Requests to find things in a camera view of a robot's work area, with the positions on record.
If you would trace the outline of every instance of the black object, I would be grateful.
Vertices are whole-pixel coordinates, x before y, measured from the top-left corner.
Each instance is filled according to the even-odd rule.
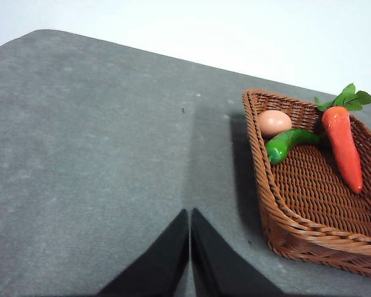
[[[307,297],[284,294],[238,255],[199,210],[193,209],[191,220],[192,262],[209,296]],[[170,297],[188,260],[189,224],[183,209],[143,255],[95,296]]]
[[[101,295],[171,296],[189,260],[189,227],[183,209],[134,263],[101,290]]]

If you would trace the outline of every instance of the green carrot top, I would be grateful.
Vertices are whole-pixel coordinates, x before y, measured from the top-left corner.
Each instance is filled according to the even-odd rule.
[[[362,110],[363,105],[371,103],[371,95],[365,91],[358,91],[354,84],[347,85],[342,93],[340,93],[333,101],[320,103],[319,99],[315,97],[315,103],[320,111],[326,111],[333,106],[343,106],[349,111]]]

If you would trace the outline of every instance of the white wall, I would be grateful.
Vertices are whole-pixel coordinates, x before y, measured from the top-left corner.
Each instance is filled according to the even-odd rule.
[[[39,28],[328,93],[354,82],[371,94],[371,1],[0,0],[0,45]]]

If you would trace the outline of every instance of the brown egg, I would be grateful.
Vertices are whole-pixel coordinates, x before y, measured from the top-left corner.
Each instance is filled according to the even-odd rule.
[[[257,116],[257,119],[261,135],[266,138],[274,137],[280,132],[291,129],[292,126],[290,117],[279,110],[263,111]]]

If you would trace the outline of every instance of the toy vegetable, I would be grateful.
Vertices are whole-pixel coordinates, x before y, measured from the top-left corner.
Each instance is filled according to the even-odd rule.
[[[271,164],[282,162],[297,144],[318,144],[320,137],[306,129],[283,131],[267,142],[268,159]]]
[[[361,110],[362,105],[371,103],[371,95],[355,91],[354,84],[350,84],[333,101],[321,104],[315,97],[315,103],[323,112],[322,124],[331,142],[339,172],[351,190],[360,194],[363,188],[361,163],[353,141],[349,111]]]

